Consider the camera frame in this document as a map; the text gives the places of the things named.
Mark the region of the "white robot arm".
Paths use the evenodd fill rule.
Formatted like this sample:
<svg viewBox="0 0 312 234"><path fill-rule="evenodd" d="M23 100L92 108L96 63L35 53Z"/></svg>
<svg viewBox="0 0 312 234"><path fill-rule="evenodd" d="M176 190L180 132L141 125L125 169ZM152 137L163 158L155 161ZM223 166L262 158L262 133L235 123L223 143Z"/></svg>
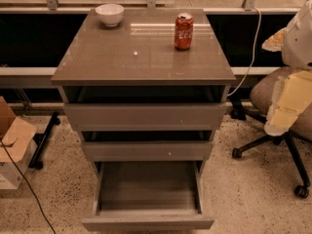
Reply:
<svg viewBox="0 0 312 234"><path fill-rule="evenodd" d="M312 89L312 0L304 3L285 28L265 40L262 48L280 51L285 65L299 69L286 78L279 77L274 85L264 130L276 137L287 132L312 102L308 94Z"/></svg>

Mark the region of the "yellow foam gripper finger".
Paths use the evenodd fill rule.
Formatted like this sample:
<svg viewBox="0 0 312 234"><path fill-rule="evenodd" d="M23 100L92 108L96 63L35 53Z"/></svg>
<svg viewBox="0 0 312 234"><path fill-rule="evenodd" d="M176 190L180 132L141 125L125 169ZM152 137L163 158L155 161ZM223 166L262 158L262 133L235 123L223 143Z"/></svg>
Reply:
<svg viewBox="0 0 312 234"><path fill-rule="evenodd" d="M284 64L294 69L286 78L279 76L273 87L272 104L266 116L264 131L273 137L287 132L299 115L311 104L304 92L312 86L312 32L310 29L282 28L262 44L266 51L282 53Z"/></svg>

